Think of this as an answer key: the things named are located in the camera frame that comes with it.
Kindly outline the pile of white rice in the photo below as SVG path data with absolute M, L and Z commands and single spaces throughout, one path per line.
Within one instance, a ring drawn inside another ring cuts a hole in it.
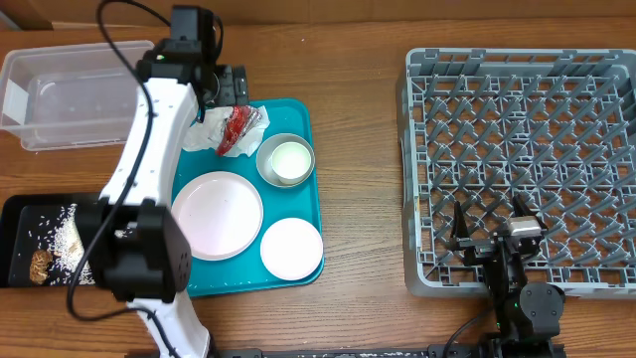
M 53 255 L 48 278 L 42 285 L 68 285 L 84 254 L 76 227 L 77 204 L 35 207 L 35 224 L 29 224 L 27 237 L 36 250 Z

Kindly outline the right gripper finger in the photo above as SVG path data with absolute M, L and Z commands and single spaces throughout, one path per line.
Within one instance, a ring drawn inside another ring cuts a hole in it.
M 459 201 L 454 202 L 453 206 L 453 226 L 451 230 L 451 239 L 453 241 L 469 239 L 470 234 L 466 225 L 464 212 Z
M 530 209 L 530 207 L 526 203 L 526 200 L 521 194 L 515 194 L 513 196 L 512 206 L 515 218 L 536 216 L 536 212 Z

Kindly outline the white napkin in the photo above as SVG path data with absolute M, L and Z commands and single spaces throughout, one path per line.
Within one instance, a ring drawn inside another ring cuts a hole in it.
M 250 157 L 259 147 L 265 130 L 270 121 L 264 106 L 256 107 L 262 115 L 262 120 L 253 127 L 225 156 L 239 157 L 245 154 Z M 224 121 L 233 111 L 232 106 L 222 106 L 208 109 L 203 122 L 196 121 L 186 132 L 183 149 L 188 152 L 214 149 L 223 138 Z

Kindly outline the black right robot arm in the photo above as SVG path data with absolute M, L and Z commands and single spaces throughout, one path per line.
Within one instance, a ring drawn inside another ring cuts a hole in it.
M 461 204 L 454 204 L 449 249 L 463 253 L 465 266 L 481 266 L 492 305 L 464 323 L 445 343 L 443 357 L 537 357 L 566 355 L 553 338 L 560 333 L 565 293 L 556 285 L 530 281 L 525 261 L 541 251 L 547 225 L 521 196 L 512 199 L 514 215 L 485 240 L 473 240 Z M 456 345 L 463 331 L 489 313 L 498 330 L 482 335 L 475 345 Z

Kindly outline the red snack wrapper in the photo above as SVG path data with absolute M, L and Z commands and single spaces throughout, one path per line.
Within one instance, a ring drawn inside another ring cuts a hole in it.
M 216 149 L 218 156 L 225 156 L 244 136 L 262 120 L 259 110 L 250 105 L 233 106 L 231 115 L 224 121 L 223 138 Z

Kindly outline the large white plate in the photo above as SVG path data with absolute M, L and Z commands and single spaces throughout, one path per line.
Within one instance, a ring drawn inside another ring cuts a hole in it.
M 264 209 L 259 193 L 248 180 L 217 171 L 185 185 L 172 204 L 172 214 L 194 258 L 222 261 L 252 244 L 260 231 Z

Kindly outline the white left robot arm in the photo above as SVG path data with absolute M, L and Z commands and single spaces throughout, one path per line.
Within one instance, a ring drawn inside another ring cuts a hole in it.
M 169 37 L 132 65 L 139 85 L 134 119 L 121 157 L 97 201 L 77 206 L 83 255 L 72 273 L 66 306 L 84 320 L 74 295 L 84 269 L 95 284 L 135 312 L 158 347 L 157 357 L 217 357 L 214 338 L 199 320 L 187 284 L 190 245 L 170 212 L 173 181 L 187 129 L 206 106 L 246 105 L 245 69 L 218 62 L 221 18 L 209 9 L 176 5 Z

